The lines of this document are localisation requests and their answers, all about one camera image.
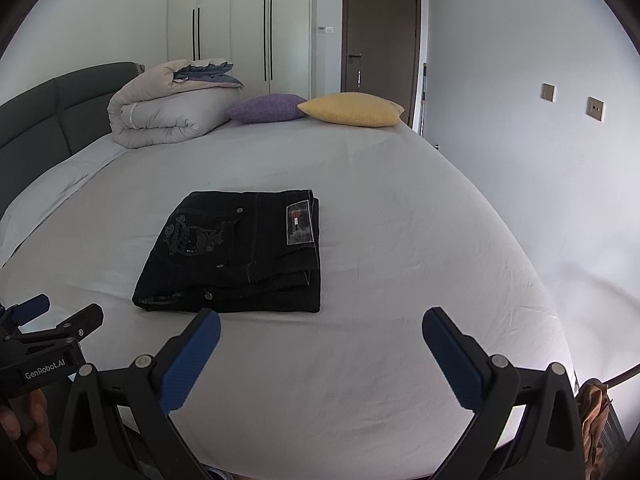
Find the wall switch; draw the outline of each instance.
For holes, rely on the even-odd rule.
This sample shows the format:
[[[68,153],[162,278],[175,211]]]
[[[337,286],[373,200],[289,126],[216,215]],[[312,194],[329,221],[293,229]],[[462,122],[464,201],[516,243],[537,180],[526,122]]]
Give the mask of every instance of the wall switch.
[[[540,94],[540,97],[545,101],[554,102],[556,100],[556,87],[547,83],[543,83],[542,93]]]
[[[604,103],[594,99],[593,97],[589,97],[587,100],[587,115],[602,122],[604,115]]]

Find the metal rivet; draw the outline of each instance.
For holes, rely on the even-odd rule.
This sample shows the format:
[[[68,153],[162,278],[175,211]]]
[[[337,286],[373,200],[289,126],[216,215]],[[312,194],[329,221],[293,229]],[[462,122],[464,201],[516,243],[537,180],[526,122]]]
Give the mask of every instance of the metal rivet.
[[[146,368],[151,364],[151,356],[149,355],[141,355],[136,359],[136,366],[138,368]]]
[[[91,372],[94,371],[94,367],[91,365],[82,365],[78,370],[78,373],[82,375],[82,377],[87,377]]]
[[[552,363],[551,371],[556,375],[564,375],[564,366],[562,366],[560,363]]]
[[[491,362],[498,368],[506,368],[509,365],[509,360],[504,355],[500,354],[492,356]]]

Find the headboard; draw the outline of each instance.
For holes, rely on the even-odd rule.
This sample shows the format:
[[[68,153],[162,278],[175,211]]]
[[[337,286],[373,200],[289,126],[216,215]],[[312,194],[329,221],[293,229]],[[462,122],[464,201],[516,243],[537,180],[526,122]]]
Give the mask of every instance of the headboard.
[[[92,66],[0,105],[0,218],[41,174],[110,133],[111,96],[141,72],[132,62]]]

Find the yellow pillow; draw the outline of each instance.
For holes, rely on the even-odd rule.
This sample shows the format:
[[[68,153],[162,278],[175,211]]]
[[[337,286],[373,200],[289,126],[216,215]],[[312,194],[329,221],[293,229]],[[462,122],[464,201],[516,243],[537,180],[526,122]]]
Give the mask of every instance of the yellow pillow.
[[[326,123],[347,126],[393,126],[400,122],[404,108],[375,95],[344,92],[317,97],[299,104],[305,114]]]

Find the white wardrobe door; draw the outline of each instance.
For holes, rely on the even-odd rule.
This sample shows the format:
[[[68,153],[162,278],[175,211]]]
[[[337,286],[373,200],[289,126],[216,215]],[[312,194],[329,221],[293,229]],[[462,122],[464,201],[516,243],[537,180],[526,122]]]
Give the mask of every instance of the white wardrobe door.
[[[231,58],[230,0],[201,0],[200,59]]]
[[[272,1],[272,94],[297,94],[309,98],[309,10],[310,0]]]
[[[197,0],[168,0],[167,56],[169,60],[193,59],[193,17]]]
[[[231,61],[233,76],[244,83],[244,97],[269,93],[267,0],[231,0]]]

